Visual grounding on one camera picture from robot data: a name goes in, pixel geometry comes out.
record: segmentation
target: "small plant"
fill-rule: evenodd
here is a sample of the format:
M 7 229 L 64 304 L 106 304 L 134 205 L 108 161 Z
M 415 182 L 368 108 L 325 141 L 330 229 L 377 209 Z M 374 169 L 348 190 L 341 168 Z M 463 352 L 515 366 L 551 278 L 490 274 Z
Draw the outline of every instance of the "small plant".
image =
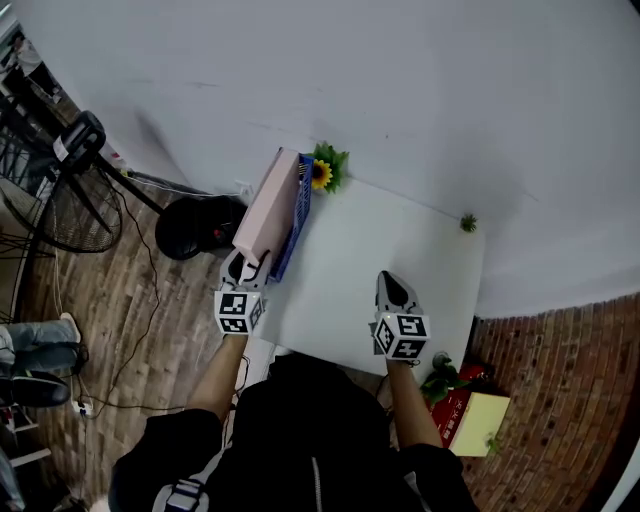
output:
M 446 398 L 449 389 L 459 389 L 467 384 L 468 380 L 460 379 L 458 371 L 451 364 L 451 359 L 446 355 L 433 358 L 434 372 L 427 377 L 422 387 L 422 393 L 427 397 L 431 406 Z
M 460 229 L 462 229 L 462 231 L 464 231 L 465 233 L 473 233 L 476 229 L 478 229 L 477 223 L 478 219 L 476 219 L 473 214 L 465 213 L 460 219 Z
M 349 153 L 338 153 L 328 142 L 316 144 L 311 153 L 313 157 L 313 176 L 311 187 L 314 190 L 335 192 L 341 185 Z
M 495 453 L 498 455 L 500 453 L 500 447 L 498 446 L 498 440 L 495 436 L 491 436 L 487 439 L 487 447 L 489 448 L 489 453 Z

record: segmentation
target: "power strip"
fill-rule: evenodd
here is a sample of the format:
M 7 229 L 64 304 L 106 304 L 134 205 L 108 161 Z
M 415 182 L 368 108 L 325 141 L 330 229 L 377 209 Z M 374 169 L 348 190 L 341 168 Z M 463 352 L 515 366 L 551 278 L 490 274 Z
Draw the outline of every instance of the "power strip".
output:
M 81 416 L 93 416 L 93 405 L 87 402 L 78 402 L 77 400 L 71 400 L 71 406 L 73 410 Z

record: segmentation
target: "pink box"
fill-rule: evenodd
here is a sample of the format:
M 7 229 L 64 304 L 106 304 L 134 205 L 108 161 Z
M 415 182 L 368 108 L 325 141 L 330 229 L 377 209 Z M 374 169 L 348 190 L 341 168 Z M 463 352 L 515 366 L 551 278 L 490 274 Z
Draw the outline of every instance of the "pink box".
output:
M 275 261 L 291 230 L 300 187 L 299 162 L 297 151 L 280 148 L 236 232 L 233 245 L 253 265 L 266 251 Z

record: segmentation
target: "zipper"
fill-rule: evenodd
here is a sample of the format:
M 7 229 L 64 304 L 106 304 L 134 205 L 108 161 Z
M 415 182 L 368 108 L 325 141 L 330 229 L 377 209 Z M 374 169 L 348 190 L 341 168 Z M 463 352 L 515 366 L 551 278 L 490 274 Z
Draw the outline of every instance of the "zipper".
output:
M 313 464 L 313 480 L 316 486 L 316 510 L 322 512 L 322 490 L 320 489 L 320 470 L 318 469 L 318 461 L 315 457 L 311 457 Z

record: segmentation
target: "sunflower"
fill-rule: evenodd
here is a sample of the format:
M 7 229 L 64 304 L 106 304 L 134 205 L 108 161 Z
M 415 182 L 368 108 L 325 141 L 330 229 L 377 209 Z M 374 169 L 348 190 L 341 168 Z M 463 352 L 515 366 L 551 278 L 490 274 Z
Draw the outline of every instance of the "sunflower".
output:
M 313 175 L 311 179 L 311 187 L 313 190 L 325 188 L 333 178 L 331 167 L 324 160 L 313 161 Z

